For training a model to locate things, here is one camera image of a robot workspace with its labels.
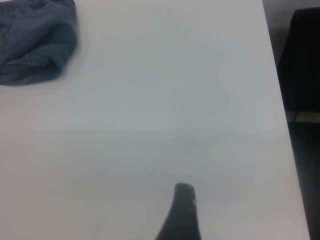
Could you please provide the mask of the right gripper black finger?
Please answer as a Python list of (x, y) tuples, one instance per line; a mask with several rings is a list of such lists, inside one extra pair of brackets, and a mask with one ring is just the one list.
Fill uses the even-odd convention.
[(196, 193), (192, 185), (177, 183), (168, 215), (157, 240), (201, 240)]

